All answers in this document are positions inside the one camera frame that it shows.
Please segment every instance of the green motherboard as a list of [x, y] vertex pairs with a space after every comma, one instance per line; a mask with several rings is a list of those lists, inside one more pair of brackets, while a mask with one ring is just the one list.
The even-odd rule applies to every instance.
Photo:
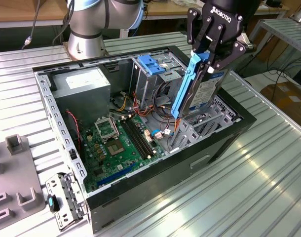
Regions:
[[[152, 156], [148, 158], [141, 156], [138, 152], [139, 149], [133, 145], [132, 137], [130, 138], [125, 132], [120, 120], [115, 123], [119, 133], [118, 139], [111, 139], [106, 143], [103, 143], [95, 126], [84, 130], [81, 133], [84, 139], [84, 157], [82, 160], [87, 171], [87, 176], [84, 180], [87, 192], [92, 192], [101, 185], [110, 183], [165, 155], [163, 149], [156, 141], [149, 143], [146, 140], [144, 131], [147, 128], [140, 117], [134, 116], [130, 120], [148, 143], [149, 148], [153, 152]], [[104, 122], [98, 127], [100, 131], [103, 131], [103, 135], [107, 132], [112, 132], [108, 122]]]

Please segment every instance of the workbench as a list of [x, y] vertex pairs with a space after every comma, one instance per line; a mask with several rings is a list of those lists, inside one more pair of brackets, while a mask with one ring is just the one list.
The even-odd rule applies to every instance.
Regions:
[[[187, 18], [189, 7], [202, 7], [193, 4], [191, 6], [179, 6], [175, 3], [155, 2], [148, 4], [148, 14], [144, 12], [143, 20], [164, 20], [164, 19], [182, 19]], [[282, 18], [289, 10], [288, 7], [282, 8], [269, 7], [259, 8], [255, 15], [278, 15]], [[47, 0], [40, 8], [36, 26], [54, 26], [61, 25], [62, 20], [67, 12], [65, 0]], [[0, 28], [11, 27], [30, 27], [33, 24], [35, 13], [29, 11], [18, 10], [15, 8], [0, 6]], [[121, 38], [128, 37], [128, 30], [121, 30]]]
[[[105, 41], [110, 54], [176, 45], [181, 33]], [[27, 136], [38, 178], [67, 170], [47, 120], [32, 67], [70, 61], [62, 46], [0, 53], [0, 142]], [[301, 128], [231, 72], [223, 88], [257, 121], [214, 163], [102, 229], [97, 236], [301, 237]], [[0, 231], [4, 236], [86, 237], [82, 220], [60, 233], [48, 206]]]

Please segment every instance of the motherboard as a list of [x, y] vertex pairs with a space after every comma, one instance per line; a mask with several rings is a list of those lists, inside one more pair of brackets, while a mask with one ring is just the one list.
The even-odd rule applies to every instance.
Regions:
[[81, 133], [84, 139], [83, 163], [88, 174], [84, 180], [87, 192], [165, 156], [139, 116], [114, 121], [118, 137], [106, 140], [106, 134], [113, 133], [108, 119], [111, 118]]

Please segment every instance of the ram slot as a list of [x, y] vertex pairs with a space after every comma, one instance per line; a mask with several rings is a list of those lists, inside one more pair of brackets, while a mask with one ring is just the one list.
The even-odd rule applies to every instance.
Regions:
[[142, 159], [147, 159], [149, 156], [153, 155], [148, 143], [145, 141], [144, 137], [140, 134], [139, 130], [131, 120], [122, 121], [121, 125]]

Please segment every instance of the wooden shelf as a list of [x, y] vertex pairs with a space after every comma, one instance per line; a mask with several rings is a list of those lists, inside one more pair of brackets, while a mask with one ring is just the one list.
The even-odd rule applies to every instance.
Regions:
[[[148, 5], [149, 16], [164, 15], [186, 15], [189, 7], [200, 6], [193, 4], [191, 6], [179, 6], [171, 1], [168, 2], [150, 2]], [[262, 14], [265, 12], [287, 11], [288, 7], [282, 8], [260, 8], [257, 12]], [[65, 0], [47, 0], [40, 8], [38, 20], [63, 20], [67, 12]], [[33, 11], [23, 11], [15, 8], [0, 6], [0, 22], [13, 21], [33, 21], [35, 13]]]
[[[63, 20], [67, 12], [64, 0], [47, 0], [40, 8], [38, 20]], [[35, 12], [0, 6], [0, 22], [33, 21]]]

